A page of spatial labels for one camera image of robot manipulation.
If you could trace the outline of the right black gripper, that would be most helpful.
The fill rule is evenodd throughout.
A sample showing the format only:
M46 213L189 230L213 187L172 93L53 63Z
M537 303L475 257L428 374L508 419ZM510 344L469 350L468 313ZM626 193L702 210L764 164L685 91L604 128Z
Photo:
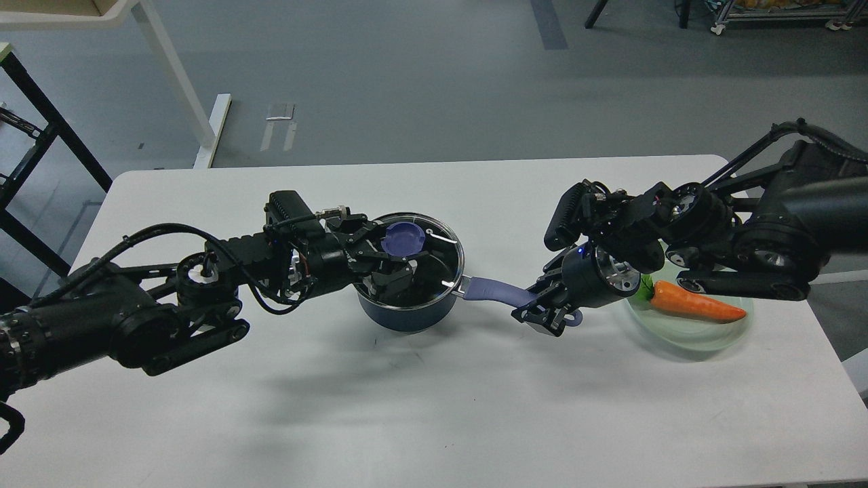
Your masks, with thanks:
M642 274L627 262L618 262L592 244L564 249L542 268L534 293L552 287L566 291L566 302L575 308L602 308L631 296L641 285ZM511 316L545 336L561 337L578 327L578 309L546 308L529 291L514 297Z

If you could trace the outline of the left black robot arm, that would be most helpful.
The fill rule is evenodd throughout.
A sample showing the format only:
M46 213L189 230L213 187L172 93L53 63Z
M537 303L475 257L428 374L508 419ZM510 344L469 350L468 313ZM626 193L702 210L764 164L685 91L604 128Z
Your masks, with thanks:
M403 293L432 251L426 237L394 238L387 223L346 207L323 211L264 208L257 234L220 240L194 226L148 226L92 260L60 287L2 314L2 436L6 451L25 419L9 396L41 380L109 357L150 376L243 339L239 288L247 285L273 315L307 300L368 282L376 298ZM114 259L159 236L190 234L205 249L178 263L122 268Z

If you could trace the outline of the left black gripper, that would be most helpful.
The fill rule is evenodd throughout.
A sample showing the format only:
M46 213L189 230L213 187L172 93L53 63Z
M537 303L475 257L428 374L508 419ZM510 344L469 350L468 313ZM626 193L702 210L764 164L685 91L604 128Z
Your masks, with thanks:
M377 223L366 214L352 213L332 218L332 231L322 226L295 226L292 244L297 262L290 266L288 293L313 299L353 285L371 302L387 306L409 306L416 299L416 269L422 251L410 256L379 252L372 243ZM350 256L355 262L351 268Z

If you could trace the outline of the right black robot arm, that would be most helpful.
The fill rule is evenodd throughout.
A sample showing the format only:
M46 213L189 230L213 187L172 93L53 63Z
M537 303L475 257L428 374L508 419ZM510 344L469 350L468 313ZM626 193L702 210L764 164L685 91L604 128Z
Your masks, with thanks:
M561 336L568 317L635 296L665 262L690 297L805 300L833 254L866 253L866 163L864 150L799 119L703 182L658 182L636 197L577 182L545 233L555 257L512 316Z

